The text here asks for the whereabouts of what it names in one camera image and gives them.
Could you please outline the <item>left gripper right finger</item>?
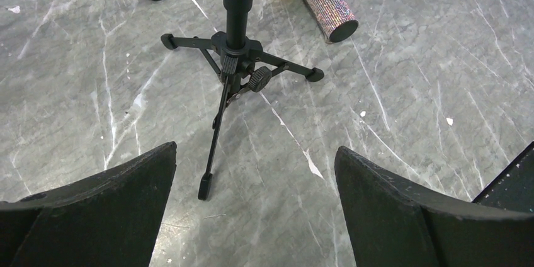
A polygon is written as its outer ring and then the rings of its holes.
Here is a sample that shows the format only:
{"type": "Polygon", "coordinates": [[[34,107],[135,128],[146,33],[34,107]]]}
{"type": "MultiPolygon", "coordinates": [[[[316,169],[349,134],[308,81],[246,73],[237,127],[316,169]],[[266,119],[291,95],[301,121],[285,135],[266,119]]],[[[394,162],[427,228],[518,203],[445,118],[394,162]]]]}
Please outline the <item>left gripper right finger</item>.
{"type": "Polygon", "coordinates": [[[345,146],[334,168],[358,266],[533,265],[533,212],[438,193],[345,146]]]}

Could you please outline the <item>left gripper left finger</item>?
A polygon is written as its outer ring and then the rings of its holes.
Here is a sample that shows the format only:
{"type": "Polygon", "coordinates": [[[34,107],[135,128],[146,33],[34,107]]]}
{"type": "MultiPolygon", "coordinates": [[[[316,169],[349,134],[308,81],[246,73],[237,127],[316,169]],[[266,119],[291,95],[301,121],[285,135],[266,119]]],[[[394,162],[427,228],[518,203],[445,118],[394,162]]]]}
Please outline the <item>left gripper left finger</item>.
{"type": "Polygon", "coordinates": [[[167,142],[121,165],[1,202],[2,266],[148,266],[176,171],[167,142]]]}

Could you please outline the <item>black shock mount tripod stand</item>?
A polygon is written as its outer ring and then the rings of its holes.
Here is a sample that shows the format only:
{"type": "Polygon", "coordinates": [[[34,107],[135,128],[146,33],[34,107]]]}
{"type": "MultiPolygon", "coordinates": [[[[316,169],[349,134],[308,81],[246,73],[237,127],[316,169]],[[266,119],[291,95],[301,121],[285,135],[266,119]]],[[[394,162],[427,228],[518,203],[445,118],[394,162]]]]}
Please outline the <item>black shock mount tripod stand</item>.
{"type": "Polygon", "coordinates": [[[212,164],[225,109],[240,95],[260,92],[272,77],[284,71],[301,76],[308,82],[324,77],[322,70],[308,68],[264,52],[262,44],[247,37],[247,19],[253,0],[223,0],[226,10],[226,30],[218,31],[209,39],[175,37],[163,34],[163,45],[175,50],[180,47],[197,48],[206,58],[223,84],[217,115],[213,119],[213,138],[205,173],[198,190],[198,199],[206,200],[212,182],[212,164]]]}

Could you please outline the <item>glitter silver microphone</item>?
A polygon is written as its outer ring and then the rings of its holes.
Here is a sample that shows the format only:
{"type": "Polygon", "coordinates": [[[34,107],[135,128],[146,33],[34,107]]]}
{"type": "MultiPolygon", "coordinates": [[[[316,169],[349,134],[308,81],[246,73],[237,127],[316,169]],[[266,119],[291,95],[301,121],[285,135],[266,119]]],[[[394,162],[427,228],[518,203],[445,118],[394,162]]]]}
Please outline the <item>glitter silver microphone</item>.
{"type": "Polygon", "coordinates": [[[329,43],[338,43],[354,34],[358,20],[345,0],[304,0],[329,43]]]}

